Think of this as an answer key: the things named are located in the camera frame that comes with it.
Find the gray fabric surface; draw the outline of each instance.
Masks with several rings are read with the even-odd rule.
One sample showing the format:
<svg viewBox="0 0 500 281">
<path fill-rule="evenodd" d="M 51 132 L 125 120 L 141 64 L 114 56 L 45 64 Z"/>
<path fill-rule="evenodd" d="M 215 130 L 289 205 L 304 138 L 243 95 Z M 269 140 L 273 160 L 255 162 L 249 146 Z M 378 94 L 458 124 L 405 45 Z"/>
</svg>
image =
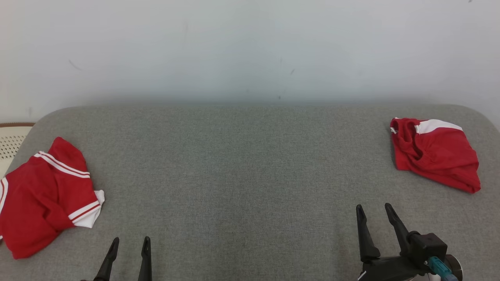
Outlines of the gray fabric surface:
<svg viewBox="0 0 500 281">
<path fill-rule="evenodd" d="M 468 194 L 394 166 L 393 117 L 463 127 L 482 189 Z M 454 105 L 76 107 L 33 127 L 10 171 L 61 136 L 81 150 L 106 202 L 94 228 L 34 256 L 0 244 L 0 279 L 93 279 L 120 237 L 112 280 L 136 280 L 144 236 L 154 280 L 356 280 L 356 204 L 383 256 L 399 246 L 384 203 L 436 233 L 467 280 L 498 279 L 500 134 Z"/>
</svg>

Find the white wall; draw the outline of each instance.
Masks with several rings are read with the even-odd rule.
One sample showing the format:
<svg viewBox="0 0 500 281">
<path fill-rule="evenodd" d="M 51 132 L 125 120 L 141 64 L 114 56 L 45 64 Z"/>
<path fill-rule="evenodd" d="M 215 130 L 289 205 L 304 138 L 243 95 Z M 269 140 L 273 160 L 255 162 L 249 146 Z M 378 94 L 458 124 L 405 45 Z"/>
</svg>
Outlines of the white wall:
<svg viewBox="0 0 500 281">
<path fill-rule="evenodd" d="M 500 128 L 498 0 L 2 0 L 0 122 L 111 96 L 469 106 Z"/>
</svg>

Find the clothing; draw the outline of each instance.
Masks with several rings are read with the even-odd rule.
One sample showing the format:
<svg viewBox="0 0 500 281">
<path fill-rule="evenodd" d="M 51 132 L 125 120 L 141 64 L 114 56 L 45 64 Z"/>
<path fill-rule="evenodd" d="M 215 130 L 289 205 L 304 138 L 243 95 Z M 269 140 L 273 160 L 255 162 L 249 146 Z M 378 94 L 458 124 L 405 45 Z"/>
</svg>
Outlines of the clothing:
<svg viewBox="0 0 500 281">
<path fill-rule="evenodd" d="M 469 193 L 481 189 L 478 157 L 461 127 L 437 119 L 394 118 L 390 129 L 398 170 Z"/>
<path fill-rule="evenodd" d="M 104 202 L 82 153 L 61 137 L 0 183 L 0 238 L 14 259 L 37 253 L 65 229 L 92 228 Z"/>
</svg>

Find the teal connector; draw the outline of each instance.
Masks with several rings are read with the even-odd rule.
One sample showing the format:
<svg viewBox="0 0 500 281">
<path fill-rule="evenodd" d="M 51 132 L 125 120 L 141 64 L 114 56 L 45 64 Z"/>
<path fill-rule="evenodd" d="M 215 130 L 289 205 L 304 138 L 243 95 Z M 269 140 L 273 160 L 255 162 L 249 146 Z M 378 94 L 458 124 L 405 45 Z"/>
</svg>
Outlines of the teal connector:
<svg viewBox="0 0 500 281">
<path fill-rule="evenodd" d="M 431 256 L 427 262 L 430 270 L 441 277 L 441 281 L 459 281 L 446 264 L 444 264 L 437 256 Z"/>
</svg>

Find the white stripe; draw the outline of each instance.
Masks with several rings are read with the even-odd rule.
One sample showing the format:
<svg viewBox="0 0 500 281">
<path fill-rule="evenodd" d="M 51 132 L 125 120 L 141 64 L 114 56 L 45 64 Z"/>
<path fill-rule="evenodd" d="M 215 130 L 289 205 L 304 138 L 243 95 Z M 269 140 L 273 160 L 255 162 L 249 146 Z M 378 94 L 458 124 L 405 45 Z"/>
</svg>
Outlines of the white stripe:
<svg viewBox="0 0 500 281">
<path fill-rule="evenodd" d="M 455 124 L 441 121 L 438 119 L 429 119 L 427 121 L 422 121 L 418 126 L 415 126 L 417 134 L 427 134 L 438 128 L 450 128 L 463 131 L 461 127 Z"/>
<path fill-rule="evenodd" d="M 363 277 L 363 275 L 367 274 L 367 272 L 363 272 L 363 274 L 361 274 L 358 278 L 357 278 L 357 281 L 360 281 L 361 277 Z"/>
<path fill-rule="evenodd" d="M 99 201 L 95 201 L 95 202 L 92 202 L 90 204 L 88 204 L 87 206 L 85 207 L 82 207 L 82 208 L 79 208 L 78 210 L 72 212 L 70 215 L 68 215 L 67 217 L 70 219 L 70 220 L 73 220 L 74 218 L 78 217 L 79 215 L 85 213 L 86 211 L 94 208 L 95 206 L 99 205 Z"/>
<path fill-rule="evenodd" d="M 4 208 L 5 198 L 7 197 L 7 191 L 9 190 L 9 183 L 7 182 L 7 178 L 6 177 L 4 177 L 4 178 L 1 179 L 1 183 L 3 184 L 3 193 L 0 194 L 0 197 L 1 197 L 1 201 L 0 201 L 0 213 L 2 212 L 2 209 Z"/>
<path fill-rule="evenodd" d="M 84 228 L 89 228 L 91 229 L 94 223 L 96 222 L 96 219 L 99 217 L 99 214 L 101 213 L 101 208 L 102 206 L 99 205 L 97 208 L 93 209 L 92 211 L 79 216 L 78 218 L 75 218 L 72 222 L 76 227 L 84 227 Z"/>
<path fill-rule="evenodd" d="M 79 173 L 75 173 L 73 171 L 70 171 L 70 170 L 68 170 L 68 169 L 60 166 L 56 162 L 52 161 L 52 159 L 50 159 L 49 157 L 47 157 L 45 155 L 41 155 L 41 154 L 37 153 L 34 156 L 42 158 L 43 160 L 47 161 L 47 163 L 49 163 L 50 165 L 54 166 L 54 168 L 58 169 L 59 171 L 61 171 L 63 173 L 70 174 L 70 175 L 73 175 L 73 176 L 76 176 L 76 177 L 79 177 L 79 178 L 90 178 L 91 177 L 88 174 L 84 175 L 84 174 L 79 174 Z"/>
<path fill-rule="evenodd" d="M 77 172 L 77 173 L 84 174 L 84 175 L 90 175 L 90 174 L 91 174 L 91 173 L 89 173 L 88 171 L 80 171 L 80 170 L 77 170 L 77 169 L 75 169 L 75 168 L 72 168 L 72 167 L 70 167 L 70 166 L 68 166 L 68 165 L 64 164 L 63 162 L 58 161 L 58 160 L 57 160 L 54 156 L 52 156 L 52 155 L 50 155 L 50 154 L 48 154 L 48 153 L 45 153 L 45 152 L 43 152 L 43 151 L 39 151 L 38 153 L 39 153 L 39 154 L 41 154 L 41 155 L 45 155 L 45 156 L 47 156 L 48 158 L 52 159 L 52 160 L 53 160 L 54 162 L 56 162 L 57 164 L 59 164 L 59 165 L 63 166 L 64 168 L 66 168 L 66 169 L 68 169 L 68 170 L 70 170 L 70 171 Z"/>
</svg>

